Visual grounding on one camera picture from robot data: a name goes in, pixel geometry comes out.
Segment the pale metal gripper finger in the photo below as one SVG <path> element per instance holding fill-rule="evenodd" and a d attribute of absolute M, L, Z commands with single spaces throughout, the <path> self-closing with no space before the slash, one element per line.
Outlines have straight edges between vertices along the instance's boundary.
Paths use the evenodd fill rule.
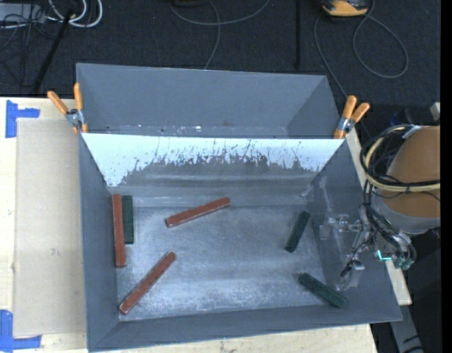
<path fill-rule="evenodd" d="M 359 222 L 350 220 L 347 213 L 327 213 L 323 223 L 319 226 L 319 238 L 327 240 L 333 233 L 346 233 L 359 231 Z"/>
<path fill-rule="evenodd" d="M 338 291 L 344 291 L 349 288 L 356 288 L 360 278 L 365 271 L 365 265 L 359 260 L 351 260 L 345 264 L 343 270 L 335 280 L 335 288 Z"/>

